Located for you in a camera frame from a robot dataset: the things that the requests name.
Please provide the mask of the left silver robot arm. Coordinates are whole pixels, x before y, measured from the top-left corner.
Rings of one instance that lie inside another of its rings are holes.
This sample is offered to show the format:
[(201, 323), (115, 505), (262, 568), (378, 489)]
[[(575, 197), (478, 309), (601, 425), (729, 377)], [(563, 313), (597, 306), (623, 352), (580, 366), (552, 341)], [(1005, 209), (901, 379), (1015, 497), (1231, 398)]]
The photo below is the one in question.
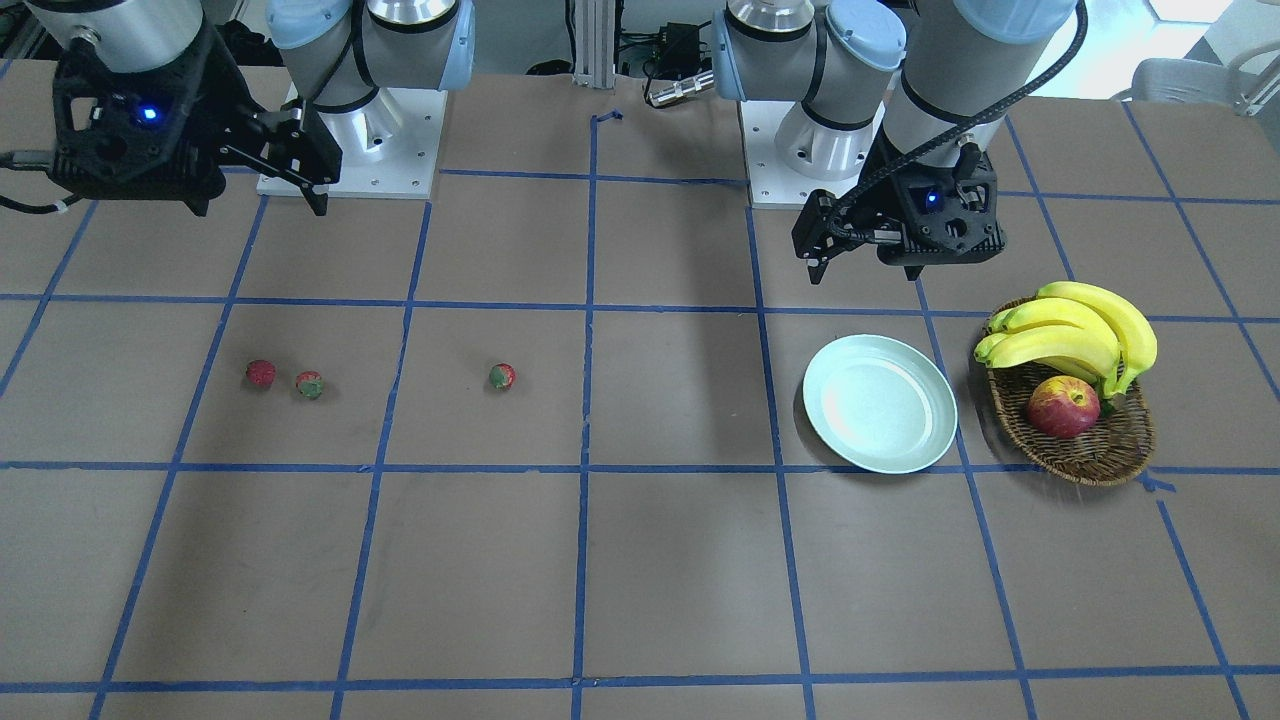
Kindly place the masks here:
[(791, 229), (813, 284), (863, 246), (914, 281), (1007, 245), (989, 141), (1088, 31), (1083, 1), (728, 1), (713, 18), (717, 92), (791, 104), (777, 149), (829, 183), (818, 143), (868, 137), (854, 187), (810, 191)]

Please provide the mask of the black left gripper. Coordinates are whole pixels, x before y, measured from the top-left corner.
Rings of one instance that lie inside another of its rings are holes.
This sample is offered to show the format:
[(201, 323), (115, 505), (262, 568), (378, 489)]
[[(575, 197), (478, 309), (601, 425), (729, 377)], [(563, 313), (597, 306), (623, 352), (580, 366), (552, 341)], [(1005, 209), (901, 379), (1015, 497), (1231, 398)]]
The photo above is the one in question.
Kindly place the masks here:
[[(909, 281), (925, 266), (977, 264), (1006, 249), (997, 220), (997, 174), (987, 152), (963, 150), (951, 167), (909, 163), (874, 187), (881, 228), (856, 228), (837, 211), (838, 197), (813, 190), (792, 225), (792, 247), (819, 284), (829, 260), (863, 245), (877, 259), (901, 266)], [(900, 241), (893, 243), (893, 232)]]

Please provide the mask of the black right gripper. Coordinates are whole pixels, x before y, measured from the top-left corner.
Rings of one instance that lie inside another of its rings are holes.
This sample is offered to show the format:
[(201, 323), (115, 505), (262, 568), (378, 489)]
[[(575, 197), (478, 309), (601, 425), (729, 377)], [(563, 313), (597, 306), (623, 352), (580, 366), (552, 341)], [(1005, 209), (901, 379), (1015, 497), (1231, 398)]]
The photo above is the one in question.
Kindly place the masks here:
[(178, 201), (202, 217), (227, 187), (223, 167), (250, 167), (326, 215), (340, 145), (306, 100), (262, 111), (210, 20), (154, 69), (111, 70), (104, 51), (104, 41), (79, 31), (58, 61), (47, 167), (55, 184), (91, 200)]

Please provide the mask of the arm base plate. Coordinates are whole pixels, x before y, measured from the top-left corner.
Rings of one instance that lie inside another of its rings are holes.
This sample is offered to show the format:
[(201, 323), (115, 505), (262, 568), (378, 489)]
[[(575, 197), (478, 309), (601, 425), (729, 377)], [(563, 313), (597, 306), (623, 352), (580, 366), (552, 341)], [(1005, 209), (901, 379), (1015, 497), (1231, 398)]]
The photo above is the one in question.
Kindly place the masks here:
[(879, 105), (868, 126), (842, 131), (817, 123), (797, 102), (740, 102), (751, 206), (797, 210), (814, 190), (851, 190), (883, 114)]
[(323, 111), (342, 164), (339, 178), (317, 191), (333, 199), (430, 199), (448, 99), (439, 90), (372, 88), (353, 109)]

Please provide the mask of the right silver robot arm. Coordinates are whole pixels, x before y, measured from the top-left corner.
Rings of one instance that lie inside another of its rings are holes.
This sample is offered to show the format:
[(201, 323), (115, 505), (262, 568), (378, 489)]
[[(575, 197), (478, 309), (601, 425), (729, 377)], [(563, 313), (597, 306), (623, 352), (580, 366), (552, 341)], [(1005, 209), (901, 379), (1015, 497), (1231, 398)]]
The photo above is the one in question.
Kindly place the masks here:
[(223, 32), (197, 1), (32, 1), (60, 44), (55, 140), (3, 154), (82, 199), (183, 202), (195, 215), (225, 169), (259, 191), (298, 195), (316, 215), (332, 197), (428, 199), (447, 95), (474, 68), (470, 1), (270, 1), (270, 38), (293, 94), (257, 102)]

